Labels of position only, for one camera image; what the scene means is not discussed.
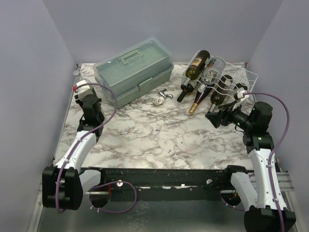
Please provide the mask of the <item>clear bottle silver cap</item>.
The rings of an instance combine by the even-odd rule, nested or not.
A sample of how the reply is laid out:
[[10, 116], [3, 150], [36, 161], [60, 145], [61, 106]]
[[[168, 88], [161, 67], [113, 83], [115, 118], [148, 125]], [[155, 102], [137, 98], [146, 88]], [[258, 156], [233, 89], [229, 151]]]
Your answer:
[[202, 73], [197, 91], [202, 93], [206, 88], [213, 87], [217, 79], [222, 76], [225, 67], [226, 62], [221, 57], [211, 58]]

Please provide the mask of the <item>round clear bottle dark label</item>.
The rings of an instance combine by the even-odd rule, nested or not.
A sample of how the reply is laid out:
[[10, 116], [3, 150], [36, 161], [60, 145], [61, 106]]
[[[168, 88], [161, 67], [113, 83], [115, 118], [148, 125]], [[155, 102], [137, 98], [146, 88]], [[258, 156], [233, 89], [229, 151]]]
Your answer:
[[73, 76], [75, 78], [75, 83], [77, 84], [78, 82], [81, 81], [86, 81], [87, 83], [90, 83], [90, 81], [86, 78], [83, 78], [79, 70], [74, 70], [73, 71]]

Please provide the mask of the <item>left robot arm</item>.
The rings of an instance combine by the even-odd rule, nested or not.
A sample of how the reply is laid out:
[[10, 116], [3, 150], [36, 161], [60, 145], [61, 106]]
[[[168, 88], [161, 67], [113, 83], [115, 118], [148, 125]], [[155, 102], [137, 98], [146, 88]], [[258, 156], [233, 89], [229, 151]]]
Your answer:
[[93, 187], [101, 191], [107, 185], [106, 177], [98, 171], [80, 173], [81, 165], [103, 131], [105, 117], [101, 111], [101, 99], [95, 94], [81, 100], [75, 98], [83, 110], [75, 140], [66, 155], [42, 173], [42, 203], [46, 208], [77, 210], [88, 190]]

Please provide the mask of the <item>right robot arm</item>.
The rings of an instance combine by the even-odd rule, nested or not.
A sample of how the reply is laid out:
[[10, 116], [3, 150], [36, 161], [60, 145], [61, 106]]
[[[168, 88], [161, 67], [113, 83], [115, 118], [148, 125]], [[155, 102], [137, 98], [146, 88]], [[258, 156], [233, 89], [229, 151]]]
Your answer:
[[242, 167], [226, 168], [222, 177], [227, 189], [237, 191], [244, 206], [244, 226], [248, 232], [287, 232], [296, 222], [295, 213], [289, 211], [282, 197], [276, 167], [275, 146], [268, 125], [272, 118], [272, 106], [258, 101], [249, 115], [236, 103], [219, 107], [216, 113], [205, 117], [215, 128], [234, 124], [243, 130], [243, 143], [253, 165], [255, 184]]

